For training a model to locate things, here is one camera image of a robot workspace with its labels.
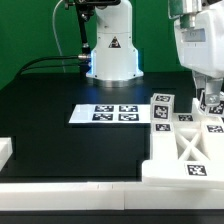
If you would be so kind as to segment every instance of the green backdrop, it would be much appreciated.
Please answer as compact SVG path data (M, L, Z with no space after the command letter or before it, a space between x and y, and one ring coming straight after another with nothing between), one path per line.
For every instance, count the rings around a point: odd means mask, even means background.
M58 0L0 1L0 89L30 60L59 55L53 31L52 13ZM133 40L140 51L145 72L184 70L177 58L173 21L168 19L167 0L132 0ZM81 52L75 8L59 8L57 32L64 55ZM95 45L95 18L87 23L88 38Z

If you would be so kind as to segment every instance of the black tabletop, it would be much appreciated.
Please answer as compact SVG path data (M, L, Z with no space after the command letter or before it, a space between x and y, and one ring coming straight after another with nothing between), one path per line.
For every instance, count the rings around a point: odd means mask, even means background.
M13 155L0 183L141 181L149 159L148 124L68 123L76 104L149 104L153 93L175 95L175 112L190 112L190 72L146 73L141 84L103 88L78 74L26 74L0 91L0 137ZM221 211L107 211L0 213L0 223L219 223Z

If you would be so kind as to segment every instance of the white foam block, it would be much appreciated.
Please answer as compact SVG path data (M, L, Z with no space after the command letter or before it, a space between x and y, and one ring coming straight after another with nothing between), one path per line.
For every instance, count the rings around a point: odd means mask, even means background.
M150 159L177 160L178 151L174 128L171 123L152 123Z
M174 108L174 95L155 93L151 98L151 120L171 121Z
M0 138L0 170L12 154L11 138Z

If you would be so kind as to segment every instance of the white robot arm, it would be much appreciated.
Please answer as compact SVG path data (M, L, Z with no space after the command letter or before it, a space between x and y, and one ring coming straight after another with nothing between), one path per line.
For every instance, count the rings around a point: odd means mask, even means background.
M91 53L87 81L105 87L123 87L141 80L138 51L132 44L132 5L129 0L65 0L76 5L83 53ZM91 51L84 23L96 12L97 44Z
M205 104L218 106L224 77L224 1L169 0L179 60L192 69Z

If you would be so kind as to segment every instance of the yellow warning triangle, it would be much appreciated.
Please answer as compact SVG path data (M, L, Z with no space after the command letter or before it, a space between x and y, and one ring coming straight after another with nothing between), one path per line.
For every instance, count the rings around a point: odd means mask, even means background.
M121 48L121 45L119 44L117 37L114 37L114 39L110 43L109 48Z

